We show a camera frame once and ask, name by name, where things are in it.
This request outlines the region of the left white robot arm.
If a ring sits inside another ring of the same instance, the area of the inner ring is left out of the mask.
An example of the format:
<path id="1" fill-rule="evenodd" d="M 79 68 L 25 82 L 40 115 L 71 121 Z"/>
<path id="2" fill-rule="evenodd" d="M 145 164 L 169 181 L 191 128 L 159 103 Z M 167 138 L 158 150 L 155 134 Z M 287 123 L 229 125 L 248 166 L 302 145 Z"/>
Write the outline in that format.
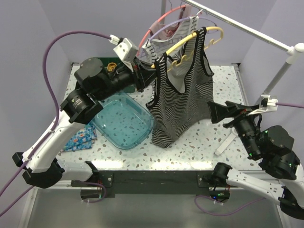
<path id="1" fill-rule="evenodd" d="M 80 64 L 74 78 L 75 89 L 61 103 L 52 125 L 31 148 L 12 156 L 24 171 L 22 177 L 28 185 L 46 189 L 67 180 L 96 185 L 100 174 L 92 162 L 66 162 L 58 159 L 57 154 L 79 130 L 105 113 L 106 99 L 128 86 L 143 91 L 156 78 L 156 69 L 135 58 L 130 68 L 121 62 L 109 73 L 100 58 L 91 57 Z"/>

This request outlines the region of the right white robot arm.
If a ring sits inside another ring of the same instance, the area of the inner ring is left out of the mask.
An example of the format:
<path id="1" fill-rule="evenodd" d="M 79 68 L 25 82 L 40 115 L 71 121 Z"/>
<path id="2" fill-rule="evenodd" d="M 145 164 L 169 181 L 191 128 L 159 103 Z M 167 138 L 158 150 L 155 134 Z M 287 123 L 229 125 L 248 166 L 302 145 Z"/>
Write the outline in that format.
<path id="1" fill-rule="evenodd" d="M 231 166 L 219 162 L 212 172 L 212 182 L 221 187 L 224 184 L 252 191 L 274 204 L 293 218 L 304 218 L 304 168 L 293 152 L 294 139 L 280 125 L 260 130 L 262 114 L 277 110 L 278 101 L 265 95 L 255 106 L 245 106 L 226 101 L 225 105 L 208 102 L 212 123 L 232 118 L 224 128 L 234 128 L 248 153 L 248 159 L 259 160 L 259 167 L 268 175 L 279 179 L 273 184 L 249 176 Z"/>

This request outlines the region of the yellow plastic hanger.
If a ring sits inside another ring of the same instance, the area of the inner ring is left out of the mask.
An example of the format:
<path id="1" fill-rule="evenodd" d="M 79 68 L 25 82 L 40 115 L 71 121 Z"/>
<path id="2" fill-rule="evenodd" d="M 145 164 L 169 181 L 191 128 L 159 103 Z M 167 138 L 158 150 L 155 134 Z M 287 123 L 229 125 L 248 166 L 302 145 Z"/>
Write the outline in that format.
<path id="1" fill-rule="evenodd" d="M 213 27 L 206 27 L 206 32 L 208 31 L 219 31 L 220 32 L 220 37 L 217 40 L 211 39 L 209 42 L 209 45 L 207 47 L 204 47 L 205 49 L 208 49 L 210 45 L 216 44 L 217 42 L 221 41 L 224 38 L 224 30 L 221 27 L 217 27 L 217 26 L 213 26 Z M 172 47 L 170 47 L 167 51 L 166 51 L 166 55 L 169 56 L 170 54 L 172 54 L 175 50 L 179 50 L 180 47 L 183 47 L 183 45 L 185 43 L 187 43 L 189 40 L 195 38 L 197 36 L 196 32 L 192 32 L 191 34 L 189 34 L 188 36 L 186 36 L 185 38 L 183 38 L 182 40 L 178 41 L 176 44 L 174 44 Z M 191 57 L 194 54 L 194 50 L 191 52 L 190 55 L 183 55 L 180 58 L 180 61 L 178 62 L 177 60 L 172 61 L 172 63 L 170 64 L 170 67 L 167 69 L 168 72 L 170 72 L 172 69 L 179 67 L 180 65 L 183 64 L 183 62 L 188 61 L 191 59 Z"/>

